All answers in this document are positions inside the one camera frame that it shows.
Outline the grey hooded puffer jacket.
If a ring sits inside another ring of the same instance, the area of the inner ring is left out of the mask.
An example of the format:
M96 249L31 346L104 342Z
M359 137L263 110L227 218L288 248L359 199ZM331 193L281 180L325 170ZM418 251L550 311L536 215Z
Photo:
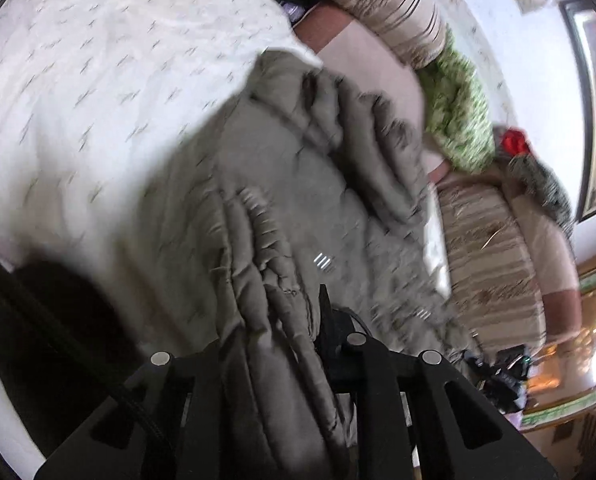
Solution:
M151 313L139 338L220 346L236 479L341 476L350 408L316 353L319 289L389 349L453 364L475 348L424 260L419 132L392 103L282 50L144 185L130 251Z

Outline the wooden cabinet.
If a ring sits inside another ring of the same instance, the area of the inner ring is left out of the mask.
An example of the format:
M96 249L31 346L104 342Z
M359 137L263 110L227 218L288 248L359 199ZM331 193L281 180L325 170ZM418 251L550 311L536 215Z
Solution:
M520 430L572 479L596 452L596 256L579 266L582 327L534 361Z

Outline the striped floral cushion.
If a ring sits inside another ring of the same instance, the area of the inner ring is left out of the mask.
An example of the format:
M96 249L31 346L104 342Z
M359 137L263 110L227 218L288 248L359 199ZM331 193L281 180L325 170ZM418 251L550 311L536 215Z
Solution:
M471 184L438 192L452 297L462 323L485 352L545 344L536 270L502 192Z

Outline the checkered dark cloth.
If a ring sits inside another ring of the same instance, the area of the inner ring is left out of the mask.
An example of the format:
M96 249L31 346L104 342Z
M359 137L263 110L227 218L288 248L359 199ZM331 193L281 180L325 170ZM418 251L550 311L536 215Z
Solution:
M570 240L575 220L568 194L554 172L531 154L514 156L507 164L506 172L524 186L525 193L533 198Z

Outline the red cloth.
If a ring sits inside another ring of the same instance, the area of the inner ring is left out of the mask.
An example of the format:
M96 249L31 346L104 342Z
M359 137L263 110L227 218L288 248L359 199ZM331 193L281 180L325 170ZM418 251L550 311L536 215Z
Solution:
M506 129L502 134L501 148L503 148L505 154L510 155L511 157L531 154L529 142L522 129Z

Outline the green white floral cloth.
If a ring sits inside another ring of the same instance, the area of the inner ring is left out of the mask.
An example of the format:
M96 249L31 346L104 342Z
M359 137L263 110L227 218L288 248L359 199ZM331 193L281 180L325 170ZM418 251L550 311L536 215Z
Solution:
M417 75L426 100L425 133L452 166L480 174L494 157L489 102L476 65L447 31L440 54Z

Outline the white leaf-print bed sheet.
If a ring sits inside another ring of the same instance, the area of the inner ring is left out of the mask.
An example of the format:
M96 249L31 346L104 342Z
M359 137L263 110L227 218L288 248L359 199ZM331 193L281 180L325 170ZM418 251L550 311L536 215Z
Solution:
M0 258L71 264L141 349L212 340L167 292L137 202L267 50L319 62L273 0L5 0Z

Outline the pink and red blanket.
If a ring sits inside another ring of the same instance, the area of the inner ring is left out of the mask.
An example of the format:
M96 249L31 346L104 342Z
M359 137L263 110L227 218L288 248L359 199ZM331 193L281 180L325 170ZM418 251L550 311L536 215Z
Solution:
M363 92L383 93L399 118L424 129L424 92L414 70L351 14L321 2L293 31L326 68L352 79Z

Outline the striped floral folded quilt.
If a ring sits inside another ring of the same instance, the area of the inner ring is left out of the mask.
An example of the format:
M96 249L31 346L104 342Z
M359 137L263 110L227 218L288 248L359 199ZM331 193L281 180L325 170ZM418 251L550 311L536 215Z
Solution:
M447 24L435 0L330 0L361 22L403 63L426 67L442 52Z

